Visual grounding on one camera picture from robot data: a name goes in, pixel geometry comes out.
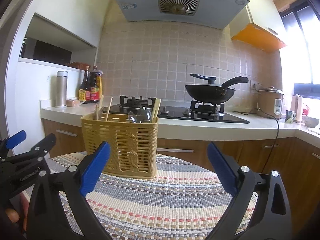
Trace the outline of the person's left hand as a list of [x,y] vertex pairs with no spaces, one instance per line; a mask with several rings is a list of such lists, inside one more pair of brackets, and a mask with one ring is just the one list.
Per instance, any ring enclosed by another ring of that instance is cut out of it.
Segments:
[[20,206],[23,211],[23,215],[20,216],[19,213],[15,209],[6,209],[5,213],[9,217],[9,219],[13,223],[17,223],[20,219],[23,220],[22,228],[24,231],[27,230],[27,217],[28,217],[28,209],[29,209],[29,201],[25,197],[23,193],[19,194]]

